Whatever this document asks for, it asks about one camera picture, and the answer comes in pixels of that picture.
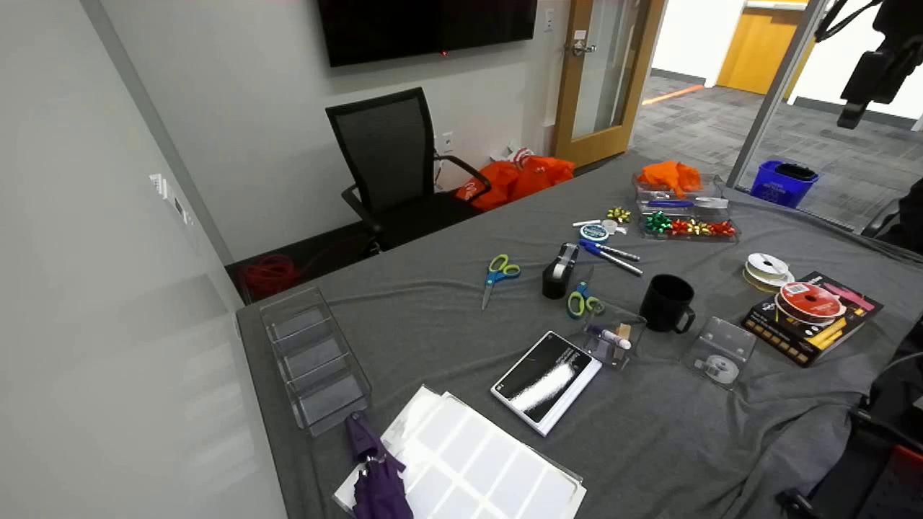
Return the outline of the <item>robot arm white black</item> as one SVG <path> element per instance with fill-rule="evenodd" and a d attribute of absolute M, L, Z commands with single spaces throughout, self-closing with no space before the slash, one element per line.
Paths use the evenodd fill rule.
<path fill-rule="evenodd" d="M 875 51 L 862 51 L 846 90 L 841 126 L 854 129 L 871 103 L 893 103 L 907 78 L 923 64 L 923 0 L 870 0 L 852 13 L 844 13 L 848 0 L 834 0 L 822 23 L 815 28 L 815 39 L 822 44 L 844 32 L 862 12 L 875 9 L 875 32 L 884 44 Z"/>

